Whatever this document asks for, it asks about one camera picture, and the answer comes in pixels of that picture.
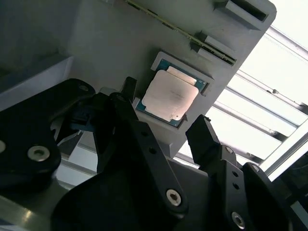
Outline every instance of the bolt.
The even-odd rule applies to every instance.
[[[3,153],[6,148],[5,142],[0,141],[0,153]]]
[[[245,222],[243,218],[236,212],[231,214],[233,222],[239,227],[241,230],[245,229]]]
[[[86,86],[84,86],[84,85],[80,85],[79,88],[82,89],[82,90],[84,90],[84,91],[88,91],[88,90],[89,90],[89,89],[88,89]]]
[[[44,146],[33,146],[28,150],[28,157],[31,160],[41,162],[50,156],[49,150]]]
[[[226,147],[226,150],[228,151],[228,153],[231,153],[231,154],[233,153],[233,150],[229,147]]]
[[[253,168],[254,168],[254,170],[256,171],[256,172],[259,172],[260,171],[260,169],[257,167],[257,166],[255,166],[255,165],[251,165]]]
[[[177,191],[168,189],[166,195],[172,205],[179,206],[181,204],[182,199]]]

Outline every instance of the black bracket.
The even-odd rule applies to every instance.
[[[54,212],[56,219],[75,228],[87,225],[91,230],[93,224],[96,230],[170,230],[188,212],[187,198],[169,162],[131,105],[134,94],[129,89],[135,87],[129,79],[126,84],[125,94],[95,96],[98,175],[72,189]],[[98,214],[105,216],[104,223],[98,222]]]
[[[186,132],[194,161],[213,180],[210,229],[292,230],[289,211],[266,174],[255,164],[241,166],[234,151],[221,145],[209,118],[200,115]]]
[[[36,190],[50,182],[61,161],[51,123],[94,94],[89,84],[69,79],[0,112],[0,140],[6,147],[0,155],[0,189]]]

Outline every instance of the bright window light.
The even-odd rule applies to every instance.
[[[267,158],[281,142],[212,107],[206,114],[221,143],[261,159]]]
[[[224,90],[217,101],[285,136],[290,136],[296,130],[296,126],[228,90]]]
[[[282,100],[276,98],[272,94],[256,87],[247,80],[235,75],[228,84],[228,87],[240,93],[241,95],[251,99],[257,104],[270,109],[275,114],[285,118],[286,120],[301,125],[307,115],[286,104]]]
[[[272,26],[308,49],[308,33],[303,23],[308,21],[307,0],[270,0],[277,9]]]
[[[241,113],[239,113],[238,111],[235,111],[233,110],[232,108],[216,101],[213,105],[213,107],[235,117],[236,119],[239,119],[245,123],[247,123],[248,125],[256,128],[256,129],[259,129],[260,131],[263,131],[265,132],[266,134],[270,135],[270,136],[274,136],[276,134],[276,132],[274,130],[271,130],[269,129],[268,127],[254,121],[253,119],[249,118],[248,116],[246,115],[243,115]]]
[[[180,158],[174,157],[173,159],[176,160],[176,161],[178,161],[179,163],[181,163],[181,164],[183,164],[183,165],[187,165],[187,166],[190,166],[190,167],[193,167],[193,168],[196,168],[196,169],[199,168],[198,165],[191,164],[191,163],[189,163],[189,162],[187,162],[187,161],[185,161],[185,160],[182,160],[182,159],[180,159]]]
[[[246,164],[247,162],[250,162],[246,158],[241,157],[240,155],[236,155],[236,161],[239,162],[241,165]]]
[[[285,154],[296,142],[308,133],[308,120],[303,123],[285,142],[283,142],[261,165],[263,171],[266,171],[283,154]]]
[[[265,35],[260,40],[241,70],[289,99],[308,104],[307,61],[299,59],[271,37]]]
[[[279,165],[268,177],[271,181],[274,181],[279,177],[285,170],[287,170],[293,163],[295,163],[303,154],[308,152],[308,142],[302,145],[296,152],[294,152],[288,159],[286,159],[281,165]]]
[[[188,157],[190,157],[191,159],[193,158],[192,156],[192,152],[191,152],[191,148],[188,145],[188,141],[186,141],[183,146],[181,147],[181,149],[179,150],[179,153],[182,153],[183,155],[186,155]]]

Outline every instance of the slot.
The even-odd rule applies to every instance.
[[[256,19],[260,20],[261,22],[263,22],[268,16],[267,14],[263,13],[261,10],[259,10],[258,8],[256,8],[255,6],[253,6],[252,4],[250,4],[245,0],[231,0],[231,1],[238,7],[245,10],[250,15],[254,16]]]
[[[207,46],[211,47],[211,49],[207,48],[207,47],[201,47],[193,42],[191,42],[191,48],[196,51],[200,56],[204,57],[204,58],[208,58],[210,60],[212,60],[210,58],[210,56],[206,55],[206,53],[215,56],[216,58],[220,59],[224,64],[227,64],[228,66],[233,66],[236,62],[236,59],[232,58],[231,56],[227,55],[226,53],[224,53],[221,50],[218,50],[216,47],[213,47],[210,44],[207,44]],[[224,56],[218,55],[217,52],[214,52],[213,50],[217,50],[219,53],[223,54],[225,57],[228,57],[228,59],[224,58]]]
[[[155,14],[156,16],[158,16],[158,14],[156,14],[154,11],[151,11],[150,9],[148,9],[149,12],[151,12],[152,14]]]
[[[216,56],[217,58],[221,59],[225,63],[229,65],[233,65],[236,62],[236,59],[234,58],[235,54],[232,49],[227,47],[226,45],[222,44],[221,42],[217,41],[213,37],[210,37],[209,35],[206,35],[202,32],[197,33],[196,37],[200,39],[204,44],[206,44],[210,49],[207,47],[202,47],[203,50],[211,53],[212,55]]]
[[[151,17],[155,18],[156,20],[160,21],[163,25],[167,26],[168,28],[175,30],[175,31],[181,33],[182,35],[186,36],[188,39],[190,39],[192,41],[192,43],[198,44],[200,47],[208,50],[208,52],[212,53],[213,55],[219,57],[222,60],[225,60],[225,62],[227,62],[229,65],[234,65],[236,63],[236,59],[230,58],[230,56],[225,55],[223,52],[220,52],[219,49],[216,49],[213,46],[210,46],[207,43],[200,41],[195,36],[192,36],[188,32],[186,32],[186,31],[180,29],[179,27],[171,24],[170,22],[166,21],[162,17],[158,16],[156,13],[154,13],[154,12],[148,10],[148,9],[143,8],[142,6],[138,5],[137,3],[135,3],[132,0],[125,0],[125,2],[127,2],[130,6],[133,6],[134,8],[141,10],[141,11],[145,12],[146,14],[150,15]]]

